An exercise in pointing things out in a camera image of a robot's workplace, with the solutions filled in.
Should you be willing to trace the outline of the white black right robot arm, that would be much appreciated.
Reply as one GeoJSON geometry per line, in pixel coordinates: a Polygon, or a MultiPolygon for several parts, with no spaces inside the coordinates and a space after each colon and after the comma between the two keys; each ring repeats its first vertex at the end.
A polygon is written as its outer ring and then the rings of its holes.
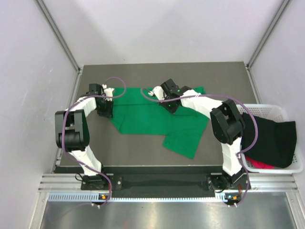
{"type": "Polygon", "coordinates": [[[222,147],[223,185],[229,189],[235,188],[243,175],[243,167],[237,153],[240,151],[245,129],[245,122],[236,105],[237,101],[232,97],[226,97],[225,101],[209,98],[191,87],[180,88],[172,79],[154,87],[150,95],[155,96],[160,101],[159,105],[172,114],[182,106],[211,120],[213,134],[222,147]]]}

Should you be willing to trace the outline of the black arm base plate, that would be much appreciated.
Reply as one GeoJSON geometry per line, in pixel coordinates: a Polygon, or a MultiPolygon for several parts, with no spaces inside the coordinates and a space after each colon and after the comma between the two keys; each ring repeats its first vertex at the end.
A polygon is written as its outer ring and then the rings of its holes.
{"type": "Polygon", "coordinates": [[[236,183],[223,174],[137,174],[113,175],[110,177],[112,190],[132,187],[198,187],[200,189],[233,188],[236,183]]]}

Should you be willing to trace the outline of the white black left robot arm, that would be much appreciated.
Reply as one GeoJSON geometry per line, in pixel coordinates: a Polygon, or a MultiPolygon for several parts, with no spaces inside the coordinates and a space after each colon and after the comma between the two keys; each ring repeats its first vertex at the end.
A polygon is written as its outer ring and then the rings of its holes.
{"type": "Polygon", "coordinates": [[[113,117],[113,92],[103,84],[90,84],[89,91],[82,95],[72,106],[55,113],[55,139],[58,148],[63,148],[69,159],[80,164],[84,175],[76,174],[82,190],[106,189],[109,182],[103,175],[102,163],[90,148],[90,133],[87,117],[92,111],[99,116],[113,117]]]}

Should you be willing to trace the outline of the green t shirt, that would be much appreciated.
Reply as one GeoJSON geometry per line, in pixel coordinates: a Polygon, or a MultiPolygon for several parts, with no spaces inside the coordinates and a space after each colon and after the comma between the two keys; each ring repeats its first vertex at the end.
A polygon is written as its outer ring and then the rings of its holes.
{"type": "Polygon", "coordinates": [[[180,106],[171,114],[141,94],[140,88],[114,90],[112,124],[121,134],[164,135],[163,147],[193,159],[209,119],[180,106]]]}

